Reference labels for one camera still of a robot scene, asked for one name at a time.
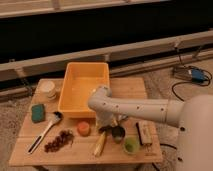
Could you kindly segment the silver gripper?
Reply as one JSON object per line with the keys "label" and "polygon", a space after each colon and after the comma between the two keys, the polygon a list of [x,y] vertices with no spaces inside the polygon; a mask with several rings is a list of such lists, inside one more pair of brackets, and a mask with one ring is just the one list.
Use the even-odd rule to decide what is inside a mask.
{"label": "silver gripper", "polygon": [[98,115],[97,116],[97,127],[106,127],[106,126],[117,126],[122,121],[126,120],[126,115]]}

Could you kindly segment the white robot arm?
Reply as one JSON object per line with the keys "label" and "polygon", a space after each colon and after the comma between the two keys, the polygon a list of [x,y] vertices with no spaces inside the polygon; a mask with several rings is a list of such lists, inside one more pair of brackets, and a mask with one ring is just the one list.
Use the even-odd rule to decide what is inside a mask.
{"label": "white robot arm", "polygon": [[100,86],[89,97],[88,107],[103,126],[113,114],[124,114],[177,127],[176,171],[213,171],[213,95],[198,95],[185,102],[120,99]]}

